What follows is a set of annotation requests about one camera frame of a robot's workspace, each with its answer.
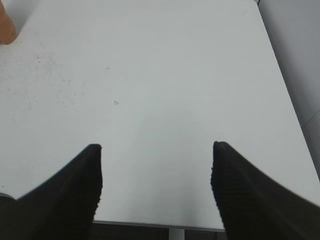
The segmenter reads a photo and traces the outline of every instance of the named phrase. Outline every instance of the table top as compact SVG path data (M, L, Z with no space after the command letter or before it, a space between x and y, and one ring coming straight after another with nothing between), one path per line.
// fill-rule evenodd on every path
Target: table top
M3 3L11 16L25 4ZM99 143L95 220L222 229L210 175L213 142L227 141L320 204L254 1L32 3L0 46L0 191L21 197Z

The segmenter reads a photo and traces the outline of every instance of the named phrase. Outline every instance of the dark floor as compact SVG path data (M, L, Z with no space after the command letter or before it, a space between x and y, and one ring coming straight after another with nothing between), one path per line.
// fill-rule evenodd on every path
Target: dark floor
M185 240L227 240L223 232L185 230ZM160 227L93 224L89 240L169 240L169 229Z

